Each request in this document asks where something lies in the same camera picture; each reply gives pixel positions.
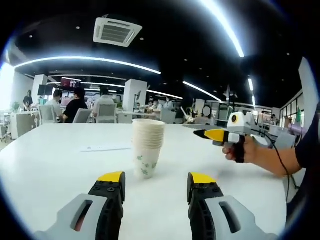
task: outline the black ceiling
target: black ceiling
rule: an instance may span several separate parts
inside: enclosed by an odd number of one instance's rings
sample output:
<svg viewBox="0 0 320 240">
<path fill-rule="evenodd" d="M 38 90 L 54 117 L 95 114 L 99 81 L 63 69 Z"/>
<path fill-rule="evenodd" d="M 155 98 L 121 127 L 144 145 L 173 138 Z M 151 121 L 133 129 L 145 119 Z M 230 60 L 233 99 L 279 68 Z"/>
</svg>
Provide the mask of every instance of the black ceiling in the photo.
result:
<svg viewBox="0 0 320 240">
<path fill-rule="evenodd" d="M 265 0 L 214 1 L 239 40 L 245 56 L 241 58 L 222 24 L 203 2 L 206 0 L 37 3 L 37 14 L 24 18 L 10 42 L 29 60 L 56 56 L 105 58 L 141 65 L 161 75 L 89 60 L 38 62 L 17 71 L 32 76 L 81 74 L 141 79 L 154 91 L 180 97 L 188 91 L 195 98 L 212 100 L 186 87 L 183 81 L 187 81 L 223 101 L 230 84 L 238 96 L 236 101 L 248 104 L 252 103 L 250 77 L 257 105 L 286 104 L 301 89 L 298 68 L 305 51 L 289 14 L 283 10 L 289 3 L 281 1 L 283 6 L 275 6 Z M 93 42 L 95 20 L 107 14 L 143 27 L 128 48 Z M 24 62 L 13 52 L 9 59 L 13 66 Z M 123 80 L 81 78 L 124 85 Z"/>
</svg>

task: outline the stack of paper cups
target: stack of paper cups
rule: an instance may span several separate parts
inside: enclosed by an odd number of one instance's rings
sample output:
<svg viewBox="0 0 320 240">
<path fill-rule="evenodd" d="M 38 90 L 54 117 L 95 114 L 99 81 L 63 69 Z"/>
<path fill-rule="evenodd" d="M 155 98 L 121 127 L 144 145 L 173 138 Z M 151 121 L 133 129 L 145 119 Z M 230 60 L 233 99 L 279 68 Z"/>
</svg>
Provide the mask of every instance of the stack of paper cups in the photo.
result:
<svg viewBox="0 0 320 240">
<path fill-rule="evenodd" d="M 150 119 L 133 120 L 134 175 L 152 178 L 164 144 L 165 123 Z"/>
</svg>

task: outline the hand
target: hand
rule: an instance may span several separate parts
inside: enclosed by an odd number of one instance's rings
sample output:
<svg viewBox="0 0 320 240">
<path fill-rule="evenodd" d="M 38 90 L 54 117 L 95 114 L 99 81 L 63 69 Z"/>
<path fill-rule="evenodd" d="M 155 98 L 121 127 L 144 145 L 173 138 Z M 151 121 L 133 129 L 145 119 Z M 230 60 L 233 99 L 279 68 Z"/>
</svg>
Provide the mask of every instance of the hand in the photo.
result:
<svg viewBox="0 0 320 240">
<path fill-rule="evenodd" d="M 257 158 L 258 154 L 258 145 L 255 143 L 254 139 L 251 136 L 245 137 L 244 142 L 244 162 L 245 163 L 253 163 Z M 228 160 L 235 161 L 236 156 L 234 155 L 233 147 L 224 146 L 222 152 L 226 154 L 225 158 Z"/>
</svg>

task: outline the black cable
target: black cable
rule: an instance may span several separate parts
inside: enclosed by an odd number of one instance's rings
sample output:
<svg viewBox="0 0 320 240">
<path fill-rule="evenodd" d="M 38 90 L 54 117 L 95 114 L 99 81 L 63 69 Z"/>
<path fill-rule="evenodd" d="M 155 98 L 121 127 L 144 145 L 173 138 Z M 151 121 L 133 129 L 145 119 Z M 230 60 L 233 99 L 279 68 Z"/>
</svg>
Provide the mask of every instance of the black cable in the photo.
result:
<svg viewBox="0 0 320 240">
<path fill-rule="evenodd" d="M 287 176 L 287 179 L 288 179 L 288 189 L 287 189 L 287 191 L 286 191 L 286 199 L 285 199 L 285 201 L 288 202 L 289 188 L 290 188 L 290 175 L 289 175 L 289 171 L 288 171 L 288 169 L 286 168 L 286 166 L 284 165 L 284 163 L 283 163 L 283 161 L 282 161 L 282 159 L 281 159 L 281 157 L 280 157 L 280 154 L 279 154 L 279 151 L 278 151 L 278 149 L 277 149 L 277 147 L 276 147 L 276 145 L 275 145 L 275 142 L 272 141 L 272 139 L 267 135 L 267 133 L 264 133 L 264 136 L 266 136 L 266 137 L 270 140 L 270 142 L 272 143 L 272 148 L 275 149 L 276 154 L 277 154 L 278 157 L 279 157 L 280 163 L 281 163 L 282 167 L 283 167 L 284 170 L 285 170 L 285 173 L 286 173 L 286 176 Z"/>
</svg>

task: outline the ceiling air conditioner vent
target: ceiling air conditioner vent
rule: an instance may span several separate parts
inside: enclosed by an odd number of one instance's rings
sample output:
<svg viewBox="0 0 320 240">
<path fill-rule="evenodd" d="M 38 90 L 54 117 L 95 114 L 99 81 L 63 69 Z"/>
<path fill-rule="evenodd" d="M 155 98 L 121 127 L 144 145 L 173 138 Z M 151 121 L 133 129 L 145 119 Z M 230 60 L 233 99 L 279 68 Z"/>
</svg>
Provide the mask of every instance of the ceiling air conditioner vent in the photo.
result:
<svg viewBox="0 0 320 240">
<path fill-rule="evenodd" d="M 93 41 L 127 48 L 141 29 L 142 26 L 130 22 L 98 17 L 95 20 Z"/>
</svg>

